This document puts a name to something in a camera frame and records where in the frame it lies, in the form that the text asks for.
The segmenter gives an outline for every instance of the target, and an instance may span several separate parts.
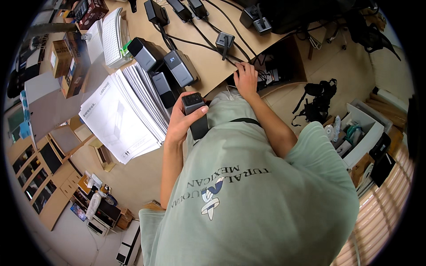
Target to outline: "person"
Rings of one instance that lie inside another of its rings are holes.
[[[257,94],[254,67],[236,66],[238,91],[188,116],[180,99],[173,107],[166,211],[139,212],[144,265],[329,266],[354,229],[354,185],[322,125],[308,124],[297,138]],[[204,114],[210,130],[196,142],[188,129]],[[238,118],[256,122],[231,122]]]

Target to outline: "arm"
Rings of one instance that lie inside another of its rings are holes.
[[[296,135],[256,93],[257,71],[254,66],[246,62],[236,66],[239,76],[234,72],[234,81],[238,91],[253,109],[275,154],[284,159],[296,144]]]
[[[205,115],[209,109],[208,106],[203,106],[190,115],[185,116],[181,98],[192,93],[195,92],[183,92],[179,96],[170,116],[169,128],[167,129],[166,140],[164,141],[160,187],[160,203],[164,209],[167,209],[173,186],[184,166],[182,144],[186,138],[189,126]]]

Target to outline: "hand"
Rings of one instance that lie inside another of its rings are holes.
[[[235,63],[235,66],[239,72],[238,76],[237,72],[234,71],[234,81],[238,92],[245,100],[258,97],[259,95],[256,93],[258,73],[254,70],[254,66],[246,62]]]
[[[186,138],[189,126],[195,121],[203,117],[209,110],[208,106],[202,106],[189,115],[185,115],[182,96],[190,95],[195,92],[182,92],[173,106],[172,115],[170,116],[169,128],[167,129],[165,142],[169,144],[181,145]]]

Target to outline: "black bag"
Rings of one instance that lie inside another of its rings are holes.
[[[315,96],[314,100],[311,103],[308,103],[308,99],[306,99],[305,108],[300,111],[298,115],[296,115],[292,122],[292,126],[300,126],[294,125],[293,121],[298,116],[306,116],[306,121],[313,122],[318,121],[321,124],[325,123],[328,116],[328,109],[330,108],[330,100],[336,94],[337,91],[337,80],[334,78],[329,82],[323,80],[319,84],[308,83],[305,86],[305,93],[297,104],[296,108],[293,111],[293,114],[297,112],[302,103],[303,99],[306,97],[306,94],[311,96]]]

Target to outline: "green t-shirt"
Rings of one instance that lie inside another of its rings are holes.
[[[214,126],[189,152],[167,210],[143,209],[144,265],[330,265],[352,232],[359,201],[318,122],[286,159],[241,97],[215,102]]]

